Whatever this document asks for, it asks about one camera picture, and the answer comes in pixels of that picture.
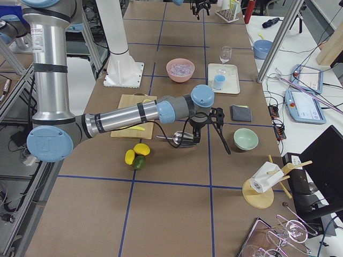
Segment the white tray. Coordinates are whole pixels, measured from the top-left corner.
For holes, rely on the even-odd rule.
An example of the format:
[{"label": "white tray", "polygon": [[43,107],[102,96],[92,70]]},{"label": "white tray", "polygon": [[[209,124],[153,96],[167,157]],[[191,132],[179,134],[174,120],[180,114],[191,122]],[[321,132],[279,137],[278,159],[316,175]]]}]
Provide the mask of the white tray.
[{"label": "white tray", "polygon": [[223,65],[218,63],[210,63],[208,65],[208,85],[212,88],[215,93],[222,93],[222,94],[239,94],[240,90],[240,82],[238,79],[238,70],[236,65],[231,64],[224,64],[224,69],[226,69],[226,73],[223,74],[225,76],[225,83],[222,90],[214,89],[214,76],[219,74],[217,69],[222,69]]}]

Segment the wooden cutting board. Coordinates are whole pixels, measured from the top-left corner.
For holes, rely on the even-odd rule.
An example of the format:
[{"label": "wooden cutting board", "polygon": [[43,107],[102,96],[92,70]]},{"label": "wooden cutting board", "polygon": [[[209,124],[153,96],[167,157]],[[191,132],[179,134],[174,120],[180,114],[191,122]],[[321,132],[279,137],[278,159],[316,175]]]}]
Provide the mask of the wooden cutting board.
[{"label": "wooden cutting board", "polygon": [[[151,100],[154,101],[157,99],[157,96],[147,96],[147,95],[122,95],[120,98],[118,108],[125,108],[136,105],[137,103],[143,103],[144,100]],[[142,138],[142,139],[151,139],[152,138],[152,130],[154,128],[154,124],[151,122],[140,124],[140,127],[143,127],[145,130],[133,130],[133,129],[125,129],[125,130],[118,130],[112,131],[110,136],[113,138]]]}]

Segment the wooden round base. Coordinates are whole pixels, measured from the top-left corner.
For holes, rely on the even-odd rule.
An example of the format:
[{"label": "wooden round base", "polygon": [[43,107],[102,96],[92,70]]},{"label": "wooden round base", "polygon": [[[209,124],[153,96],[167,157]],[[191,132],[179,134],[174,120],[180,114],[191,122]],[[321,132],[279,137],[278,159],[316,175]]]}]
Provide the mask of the wooden round base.
[{"label": "wooden round base", "polygon": [[264,193],[257,193],[251,186],[249,179],[243,184],[243,196],[251,206],[258,209],[265,209],[272,205],[274,201],[273,189],[269,188]]}]

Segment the blue bowl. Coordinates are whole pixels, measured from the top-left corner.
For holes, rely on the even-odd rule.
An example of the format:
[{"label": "blue bowl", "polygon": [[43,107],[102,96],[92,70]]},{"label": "blue bowl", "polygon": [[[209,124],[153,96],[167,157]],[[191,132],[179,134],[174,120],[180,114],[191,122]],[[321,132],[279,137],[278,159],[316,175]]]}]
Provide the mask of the blue bowl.
[{"label": "blue bowl", "polygon": [[272,47],[273,42],[269,40],[257,40],[253,44],[253,54],[256,59],[264,60],[270,48]]}]

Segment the red object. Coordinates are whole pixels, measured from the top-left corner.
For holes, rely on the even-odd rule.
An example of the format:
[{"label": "red object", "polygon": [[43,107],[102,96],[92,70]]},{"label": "red object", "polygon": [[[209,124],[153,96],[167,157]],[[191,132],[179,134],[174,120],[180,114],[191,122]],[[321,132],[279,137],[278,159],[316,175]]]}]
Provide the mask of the red object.
[{"label": "red object", "polygon": [[250,17],[252,15],[253,9],[255,8],[256,0],[250,0],[248,3],[247,11],[245,12],[244,22],[248,24],[250,21]]}]

